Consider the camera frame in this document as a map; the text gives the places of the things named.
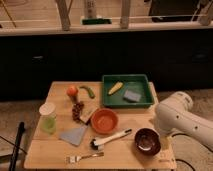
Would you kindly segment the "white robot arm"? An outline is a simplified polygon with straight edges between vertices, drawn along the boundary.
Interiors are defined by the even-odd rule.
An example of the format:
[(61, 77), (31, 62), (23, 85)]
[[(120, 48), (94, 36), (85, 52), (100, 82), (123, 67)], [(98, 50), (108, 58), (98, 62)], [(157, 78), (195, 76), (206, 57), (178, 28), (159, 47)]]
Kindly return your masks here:
[(191, 113), (192, 107), (187, 93), (173, 93), (156, 105), (154, 127), (162, 137), (178, 129), (213, 150), (213, 122)]

